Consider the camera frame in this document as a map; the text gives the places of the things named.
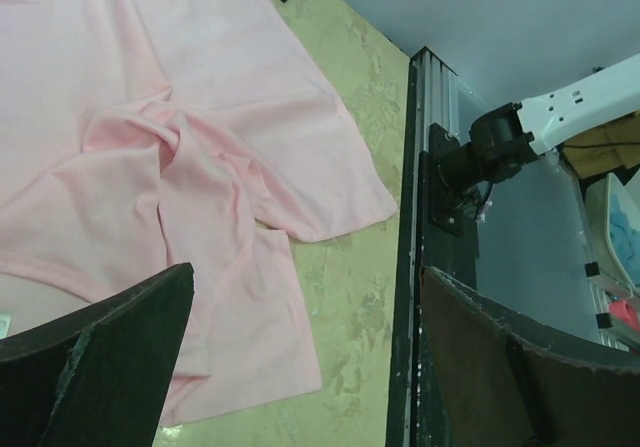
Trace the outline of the pink garment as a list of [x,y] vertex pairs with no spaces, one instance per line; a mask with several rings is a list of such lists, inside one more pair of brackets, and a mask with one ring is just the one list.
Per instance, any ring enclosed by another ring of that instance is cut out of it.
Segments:
[[164,424],[317,391],[289,242],[395,209],[270,0],[1,0],[1,312],[19,333],[190,263]]

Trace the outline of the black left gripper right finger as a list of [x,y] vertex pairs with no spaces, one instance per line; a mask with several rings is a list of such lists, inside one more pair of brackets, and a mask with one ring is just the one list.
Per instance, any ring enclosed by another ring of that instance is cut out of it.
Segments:
[[637,355],[543,325],[435,267],[421,296],[457,445],[638,445]]

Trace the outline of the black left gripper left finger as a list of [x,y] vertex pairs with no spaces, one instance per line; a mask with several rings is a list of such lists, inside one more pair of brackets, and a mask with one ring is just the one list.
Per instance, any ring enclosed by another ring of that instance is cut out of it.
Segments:
[[150,446],[194,297],[190,264],[1,342],[4,446]]

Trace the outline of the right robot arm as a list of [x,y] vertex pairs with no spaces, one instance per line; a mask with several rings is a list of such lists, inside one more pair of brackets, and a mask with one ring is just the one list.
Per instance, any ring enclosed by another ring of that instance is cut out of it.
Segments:
[[437,161],[450,190],[501,183],[565,141],[639,109],[639,56],[477,118],[470,141]]

